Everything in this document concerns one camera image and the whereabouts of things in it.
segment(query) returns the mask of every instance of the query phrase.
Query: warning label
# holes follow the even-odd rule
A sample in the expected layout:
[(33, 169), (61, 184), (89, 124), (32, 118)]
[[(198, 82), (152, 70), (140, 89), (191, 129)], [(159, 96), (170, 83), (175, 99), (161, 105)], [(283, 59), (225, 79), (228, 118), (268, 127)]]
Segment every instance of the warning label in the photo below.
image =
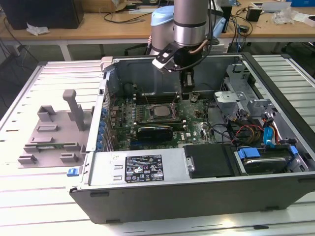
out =
[(164, 180), (161, 155), (126, 157), (125, 181), (127, 183), (161, 180)]

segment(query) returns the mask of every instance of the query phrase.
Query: black box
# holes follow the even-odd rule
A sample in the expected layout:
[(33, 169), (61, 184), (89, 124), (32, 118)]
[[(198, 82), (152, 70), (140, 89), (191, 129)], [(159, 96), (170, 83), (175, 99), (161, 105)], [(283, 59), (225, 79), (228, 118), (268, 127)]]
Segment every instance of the black box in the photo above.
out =
[(232, 15), (232, 5), (230, 3), (229, 0), (222, 0), (221, 2), (221, 8), (223, 11), (223, 16), (226, 20), (225, 20), (225, 24), (224, 27), (222, 29), (222, 33), (226, 33), (227, 31), (227, 27), (228, 27), (228, 21), (230, 19), (230, 16)]
[(76, 29), (84, 12), (81, 0), (0, 0), (8, 22), (15, 30), (32, 26)]
[(246, 14), (246, 20), (257, 22), (260, 17), (260, 14), (261, 14), (261, 9), (249, 7)]

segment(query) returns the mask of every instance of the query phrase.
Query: wooden desk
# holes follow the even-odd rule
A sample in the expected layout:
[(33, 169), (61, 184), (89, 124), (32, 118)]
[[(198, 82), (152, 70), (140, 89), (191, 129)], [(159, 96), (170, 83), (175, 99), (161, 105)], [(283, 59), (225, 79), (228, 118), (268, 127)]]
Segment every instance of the wooden desk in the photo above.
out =
[[(232, 13), (246, 7), (251, 0), (241, 0), (239, 7), (234, 7)], [(294, 8), (301, 13), (315, 14), (315, 7)], [(146, 43), (151, 34), (151, 15), (143, 17), (145, 21), (136, 24), (114, 24), (103, 19), (105, 13), (85, 13), (84, 20), (78, 29), (50, 29), (49, 34), (34, 36), (26, 30), (12, 30), (13, 35), (24, 45), (59, 45), (65, 60), (71, 60), (68, 50), (70, 44), (124, 44), (124, 43)], [(113, 15), (113, 20), (123, 21), (139, 16), (128, 12)], [(275, 25), (271, 21), (271, 13), (260, 16), (257, 23), (252, 23), (252, 34), (247, 42), (306, 42), (315, 41), (315, 28), (304, 23)], [(238, 23), (246, 25), (245, 21), (238, 19)], [(226, 46), (234, 36), (234, 26), (230, 23), (227, 33), (221, 34), (220, 41)], [(0, 38), (6, 45), (18, 45), (7, 32), (0, 18)]]
[[(128, 44), (146, 43), (151, 34), (151, 15), (146, 15), (143, 22), (136, 24), (114, 24), (103, 19), (105, 13), (85, 13), (77, 29), (49, 29), (50, 33), (34, 36), (26, 30), (10, 31), (23, 45), (59, 45), (65, 60), (72, 60), (68, 49), (70, 44)], [(128, 20), (141, 14), (114, 14), (114, 21)], [(18, 45), (11, 37), (0, 18), (0, 38), (5, 45)]]
[[(260, 0), (260, 2), (272, 1), (272, 0)], [(252, 0), (241, 0), (241, 6), (233, 7), (232, 13), (235, 13), (244, 7), (247, 7)], [(315, 7), (294, 7), (300, 13), (315, 14)], [(271, 20), (273, 13), (264, 13), (259, 17), (258, 22), (251, 22), (253, 25), (252, 34), (247, 38), (248, 42), (305, 42), (315, 41), (315, 28), (310, 27), (302, 22), (294, 21), (294, 24), (282, 24), (276, 25)], [(239, 16), (246, 16), (246, 12), (241, 13)], [(237, 23), (240, 25), (249, 24), (238, 18)], [(234, 25), (229, 23), (226, 33), (221, 34), (220, 38), (233, 38)]]

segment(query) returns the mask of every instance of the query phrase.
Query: white plastic bag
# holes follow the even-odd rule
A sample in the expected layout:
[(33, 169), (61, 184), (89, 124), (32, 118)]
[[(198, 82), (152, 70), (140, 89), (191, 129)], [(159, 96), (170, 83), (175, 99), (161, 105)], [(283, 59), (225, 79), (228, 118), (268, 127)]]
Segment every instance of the white plastic bag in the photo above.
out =
[(293, 21), (293, 17), (299, 13), (298, 11), (294, 11), (292, 10), (291, 7), (282, 9), (281, 12), (275, 12), (272, 15), (272, 21), (276, 24), (276, 25), (280, 25), (280, 24), (286, 24), (286, 23), (294, 23)]

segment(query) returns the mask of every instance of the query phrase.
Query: red wire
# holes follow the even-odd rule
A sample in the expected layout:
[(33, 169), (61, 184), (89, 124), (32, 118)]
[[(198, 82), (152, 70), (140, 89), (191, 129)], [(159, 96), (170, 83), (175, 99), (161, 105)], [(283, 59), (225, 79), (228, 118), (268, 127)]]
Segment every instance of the red wire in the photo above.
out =
[(254, 127), (258, 127), (261, 131), (264, 131), (259, 125), (254, 125), (254, 124), (246, 124), (246, 125), (243, 125), (235, 134), (235, 137), (237, 136), (237, 134), (239, 134), (241, 132), (241, 130), (244, 128), (244, 127), (249, 127), (249, 126), (254, 126)]

